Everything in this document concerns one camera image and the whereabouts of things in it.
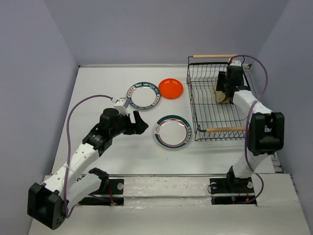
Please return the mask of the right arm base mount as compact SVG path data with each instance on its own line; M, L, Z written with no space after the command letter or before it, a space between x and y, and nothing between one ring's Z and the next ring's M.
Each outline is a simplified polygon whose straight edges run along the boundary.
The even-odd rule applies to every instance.
M230 187L226 178L210 178L207 187L212 205L256 204L252 179Z

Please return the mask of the white plate green red rim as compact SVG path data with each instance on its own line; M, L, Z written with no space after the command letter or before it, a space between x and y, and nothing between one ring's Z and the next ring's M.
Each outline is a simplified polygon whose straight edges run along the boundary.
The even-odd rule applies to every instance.
M192 130L189 122L183 117L167 115L156 122L154 137L164 148L180 149L190 142Z

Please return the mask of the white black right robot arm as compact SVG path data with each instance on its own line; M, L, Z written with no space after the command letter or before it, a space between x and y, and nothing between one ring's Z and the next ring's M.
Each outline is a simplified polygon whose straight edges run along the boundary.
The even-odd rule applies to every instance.
M230 167L225 186L230 192L243 189L259 164L283 148L285 118L264 106L244 85L244 70L240 65L230 64L220 72L217 91L246 115L244 155Z

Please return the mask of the white plate blue lettered rim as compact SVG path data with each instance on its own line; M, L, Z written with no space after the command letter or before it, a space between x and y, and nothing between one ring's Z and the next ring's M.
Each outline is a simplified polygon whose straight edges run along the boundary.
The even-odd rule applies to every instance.
M160 101L159 88L150 82L139 82L132 85L127 93L130 105L137 110L149 110Z

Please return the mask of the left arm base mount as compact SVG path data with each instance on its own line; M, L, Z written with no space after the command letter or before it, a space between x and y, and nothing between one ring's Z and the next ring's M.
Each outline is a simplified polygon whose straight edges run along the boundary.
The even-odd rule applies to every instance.
M108 184L84 197L80 206L123 206L124 179L109 178Z

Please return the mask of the cream patterned plate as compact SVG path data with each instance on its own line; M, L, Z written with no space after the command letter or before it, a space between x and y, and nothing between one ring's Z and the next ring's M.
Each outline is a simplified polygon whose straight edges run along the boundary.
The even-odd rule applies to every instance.
M213 93L215 95L216 103L226 103L230 101L230 98L225 94L225 92L216 91L216 80L213 85Z

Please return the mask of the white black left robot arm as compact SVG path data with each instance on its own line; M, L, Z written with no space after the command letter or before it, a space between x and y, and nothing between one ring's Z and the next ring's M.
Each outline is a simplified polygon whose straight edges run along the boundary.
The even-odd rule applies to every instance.
M59 228L69 218L75 205L92 192L104 193L109 186L108 173L93 168L81 174L112 145L120 134L141 135L148 128L138 111L121 114L106 108L99 122L90 130L78 149L67 161L41 184L34 183L28 190L27 214L51 230Z

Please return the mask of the orange plastic plate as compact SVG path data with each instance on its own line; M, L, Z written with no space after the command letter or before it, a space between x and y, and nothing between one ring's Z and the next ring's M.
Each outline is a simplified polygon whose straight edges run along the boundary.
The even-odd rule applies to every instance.
M180 97L183 93L183 84L174 78L166 78L162 80L158 88L161 95L167 99L176 99Z

